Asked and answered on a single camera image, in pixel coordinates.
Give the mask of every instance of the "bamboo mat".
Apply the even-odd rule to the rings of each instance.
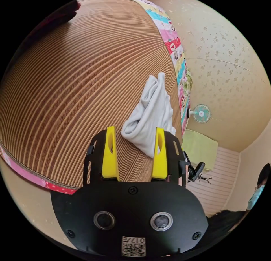
[[[155,24],[129,0],[81,0],[77,16],[35,44],[0,89],[0,141],[29,171],[82,186],[92,136],[115,126],[120,179],[148,181],[152,159],[121,137],[150,74],[166,76],[180,142],[174,66]]]

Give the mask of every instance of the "black hair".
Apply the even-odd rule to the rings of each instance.
[[[267,163],[259,174],[257,185],[261,184],[265,179],[267,179],[270,173],[271,173],[271,165]]]
[[[228,231],[242,219],[245,213],[245,211],[222,210],[211,217],[206,217],[209,226],[193,250],[201,247],[212,247],[221,241],[229,234]]]

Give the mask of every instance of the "white cloth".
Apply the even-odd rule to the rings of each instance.
[[[165,89],[165,74],[160,72],[158,80],[150,75],[139,103],[122,126],[121,135],[153,158],[156,128],[163,128],[173,135],[176,133],[172,115],[170,96]]]

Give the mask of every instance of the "screw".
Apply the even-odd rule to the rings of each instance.
[[[74,237],[75,237],[75,233],[74,233],[72,230],[67,230],[67,235],[68,235],[70,238],[74,238]]]
[[[130,187],[130,188],[128,189],[128,192],[129,192],[130,194],[137,194],[138,189],[137,189],[137,187],[132,186],[132,187]]]
[[[193,236],[192,236],[192,239],[193,240],[197,240],[201,237],[201,232],[196,232]]]

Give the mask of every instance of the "camera lens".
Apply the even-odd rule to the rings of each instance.
[[[107,211],[100,211],[94,216],[94,224],[101,230],[110,230],[115,225],[115,218]]]
[[[156,231],[166,231],[172,226],[172,224],[172,216],[167,212],[158,212],[150,219],[150,225]]]

